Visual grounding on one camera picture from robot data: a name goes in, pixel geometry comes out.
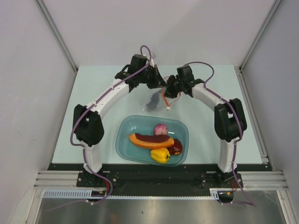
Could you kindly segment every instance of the yellow bell pepper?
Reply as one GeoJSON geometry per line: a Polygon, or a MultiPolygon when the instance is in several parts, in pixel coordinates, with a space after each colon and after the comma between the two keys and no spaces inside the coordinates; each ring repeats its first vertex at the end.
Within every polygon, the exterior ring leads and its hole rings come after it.
{"type": "Polygon", "coordinates": [[[152,149],[150,152],[153,160],[165,164],[170,159],[170,154],[167,148],[152,149]]]}

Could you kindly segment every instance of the white table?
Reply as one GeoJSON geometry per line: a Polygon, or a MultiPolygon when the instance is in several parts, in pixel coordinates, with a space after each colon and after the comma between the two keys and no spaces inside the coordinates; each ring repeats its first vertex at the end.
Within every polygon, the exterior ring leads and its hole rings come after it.
{"type": "MultiPolygon", "coordinates": [[[[163,77],[176,75],[180,65],[159,65],[163,77]]],[[[60,135],[52,163],[83,163],[82,149],[70,144],[73,110],[77,104],[86,105],[98,97],[113,81],[114,76],[123,66],[81,66],[79,68],[71,98],[63,120],[60,135]]],[[[248,128],[243,140],[238,145],[237,163],[261,164],[261,156],[249,120],[238,79],[233,65],[215,65],[215,76],[208,86],[220,95],[242,101],[248,128]]],[[[192,65],[195,78],[207,79],[211,70],[204,65],[192,65]]],[[[160,107],[152,112],[142,110],[152,93],[146,85],[139,85],[130,94],[121,99],[104,117],[105,135],[100,142],[102,163],[136,164],[137,162],[122,159],[115,150],[116,135],[121,122],[130,115],[144,115],[175,119],[183,122],[189,130],[188,156],[184,164],[217,163],[220,152],[220,141],[214,130],[214,113],[202,102],[182,94],[179,101],[166,111],[160,107]]]]}

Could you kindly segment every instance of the wall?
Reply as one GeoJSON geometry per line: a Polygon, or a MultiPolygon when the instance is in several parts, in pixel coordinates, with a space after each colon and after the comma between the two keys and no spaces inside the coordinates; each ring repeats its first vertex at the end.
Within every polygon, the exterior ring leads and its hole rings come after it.
{"type": "Polygon", "coordinates": [[[50,159],[74,72],[33,0],[0,8],[0,223],[50,159]]]}
{"type": "Polygon", "coordinates": [[[299,208],[299,1],[285,0],[245,67],[246,84],[276,170],[299,208]]]}
{"type": "Polygon", "coordinates": [[[80,65],[122,65],[147,44],[159,64],[240,65],[274,0],[44,0],[80,65]]]}

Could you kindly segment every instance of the blue tray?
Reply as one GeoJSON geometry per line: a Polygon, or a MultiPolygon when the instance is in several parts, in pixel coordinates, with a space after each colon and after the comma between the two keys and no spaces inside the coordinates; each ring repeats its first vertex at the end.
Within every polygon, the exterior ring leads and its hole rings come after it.
{"type": "Polygon", "coordinates": [[[182,122],[164,118],[154,118],[133,115],[123,120],[116,137],[116,152],[125,159],[147,164],[160,166],[176,167],[185,161],[188,153],[189,132],[182,122]],[[171,155],[171,158],[166,164],[161,164],[154,161],[150,156],[150,149],[135,146],[129,139],[129,135],[140,133],[153,135],[154,127],[157,124],[165,124],[168,127],[168,135],[172,138],[179,139],[183,145],[183,152],[180,155],[171,155]]]}

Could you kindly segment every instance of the robotic arm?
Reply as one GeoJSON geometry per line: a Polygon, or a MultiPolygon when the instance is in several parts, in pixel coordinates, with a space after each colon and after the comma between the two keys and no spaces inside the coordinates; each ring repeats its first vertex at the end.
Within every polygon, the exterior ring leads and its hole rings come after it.
{"type": "MultiPolygon", "coordinates": [[[[87,108],[94,104],[94,107],[88,111],[75,130],[77,139],[85,145],[86,158],[91,169],[97,173],[102,167],[100,151],[95,146],[98,145],[104,135],[102,119],[105,114],[119,99],[130,93],[139,84],[146,84],[150,89],[166,87],[164,95],[168,98],[176,98],[179,92],[183,92],[202,101],[214,111],[214,128],[218,137],[221,139],[218,168],[223,176],[231,174],[234,141],[240,137],[236,118],[234,116],[231,118],[228,116],[229,113],[232,113],[229,106],[223,104],[220,99],[208,91],[204,87],[203,80],[194,79],[189,65],[177,68],[178,74],[176,76],[171,75],[166,83],[161,77],[157,66],[151,62],[150,66],[145,70],[113,88],[116,83],[142,68],[147,63],[147,60],[145,56],[134,55],[131,64],[126,65],[122,71],[115,76],[115,80],[109,87],[109,89],[112,88],[112,90],[101,101],[96,103],[97,99],[102,95],[86,106],[77,105],[75,107],[73,125],[75,125],[87,108]]],[[[235,98],[229,100],[229,102],[237,114],[242,132],[244,132],[244,130],[247,129],[247,123],[241,101],[235,98]]]]}

